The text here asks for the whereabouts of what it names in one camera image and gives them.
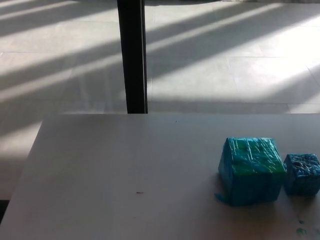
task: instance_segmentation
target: tiled floor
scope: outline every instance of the tiled floor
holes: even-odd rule
[[[147,1],[152,112],[320,113],[320,4]],[[45,116],[125,113],[116,0],[0,1],[0,199]]]

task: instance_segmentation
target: white table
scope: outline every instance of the white table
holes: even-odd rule
[[[238,208],[215,199],[222,146],[231,136],[272,137],[283,158],[320,156],[320,115],[45,119],[0,239],[319,239],[319,196],[289,199],[282,191],[275,203]]]

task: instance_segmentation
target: black window frame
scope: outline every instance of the black window frame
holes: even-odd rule
[[[147,114],[145,0],[117,0],[128,114]]]

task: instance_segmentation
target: blue box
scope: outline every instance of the blue box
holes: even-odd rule
[[[228,137],[218,170],[231,206],[277,200],[286,177],[272,138]]]
[[[320,190],[320,163],[315,154],[288,154],[284,160],[288,195],[314,196]]]

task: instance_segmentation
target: stain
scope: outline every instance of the stain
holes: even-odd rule
[[[301,237],[307,235],[307,230],[305,230],[302,227],[297,228],[295,231],[296,231],[296,234],[298,234]]]

